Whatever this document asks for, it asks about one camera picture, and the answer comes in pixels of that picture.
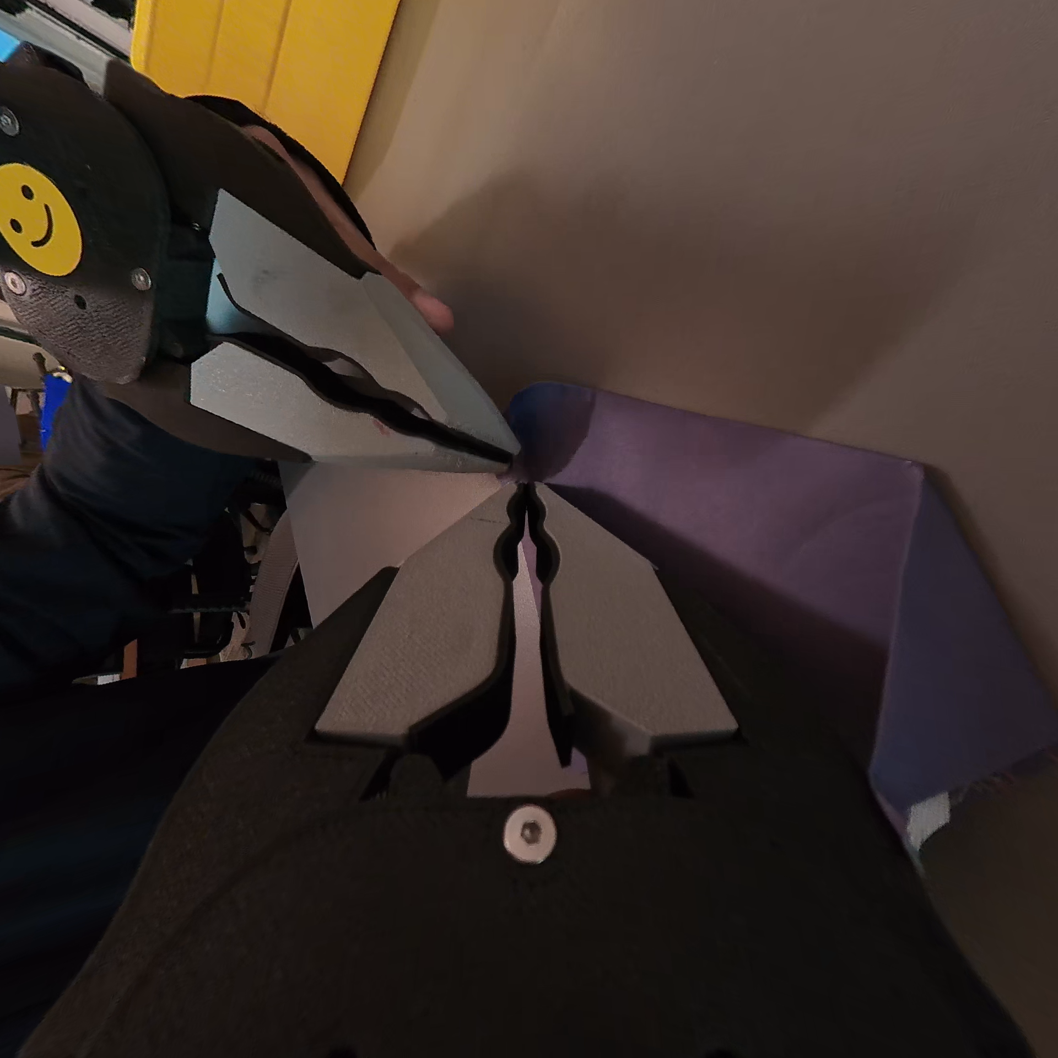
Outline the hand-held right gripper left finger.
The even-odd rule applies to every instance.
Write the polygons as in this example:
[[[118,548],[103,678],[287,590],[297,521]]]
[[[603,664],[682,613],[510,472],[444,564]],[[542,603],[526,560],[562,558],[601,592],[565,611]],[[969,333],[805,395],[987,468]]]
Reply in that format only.
[[[393,574],[315,726],[331,742],[428,758],[443,778],[504,733],[526,496],[507,484]]]

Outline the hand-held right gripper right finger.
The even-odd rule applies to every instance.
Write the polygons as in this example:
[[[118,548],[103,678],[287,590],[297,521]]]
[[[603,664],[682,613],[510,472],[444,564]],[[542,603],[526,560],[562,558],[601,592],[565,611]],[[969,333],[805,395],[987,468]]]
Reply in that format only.
[[[559,760],[604,769],[738,730],[655,567],[542,484],[527,489],[539,654]]]

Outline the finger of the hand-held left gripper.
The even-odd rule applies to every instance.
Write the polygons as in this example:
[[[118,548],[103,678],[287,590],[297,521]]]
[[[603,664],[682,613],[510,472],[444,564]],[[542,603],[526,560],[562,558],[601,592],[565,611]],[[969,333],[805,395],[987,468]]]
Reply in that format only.
[[[230,191],[218,193],[209,247],[209,350],[245,345],[340,407],[401,428],[417,416],[519,453],[475,377],[382,275],[353,277]]]
[[[340,407],[297,375],[235,342],[191,363],[190,401],[322,466],[498,473],[513,462],[510,446],[459,437],[417,416],[411,428],[401,428],[391,415]]]

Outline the purple paper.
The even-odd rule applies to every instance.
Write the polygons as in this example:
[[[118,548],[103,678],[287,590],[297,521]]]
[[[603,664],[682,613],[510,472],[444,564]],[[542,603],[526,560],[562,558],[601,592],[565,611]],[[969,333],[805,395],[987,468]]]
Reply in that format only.
[[[1056,710],[923,466],[560,383],[514,473],[683,576],[827,710],[920,846],[942,795],[1056,748]]]

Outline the person's left hand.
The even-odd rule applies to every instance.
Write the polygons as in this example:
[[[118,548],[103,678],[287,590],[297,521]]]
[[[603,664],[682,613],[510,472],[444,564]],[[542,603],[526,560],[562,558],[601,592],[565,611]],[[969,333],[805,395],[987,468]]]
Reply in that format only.
[[[245,126],[240,131],[244,136],[255,139],[270,152],[280,158],[284,164],[298,176],[300,183],[306,186],[332,227],[336,230],[338,236],[350,248],[355,257],[393,284],[428,323],[431,329],[442,336],[452,330],[454,317],[449,306],[443,300],[434,298],[420,284],[393,264],[373,247],[311,166],[288,152],[280,139],[261,126]]]

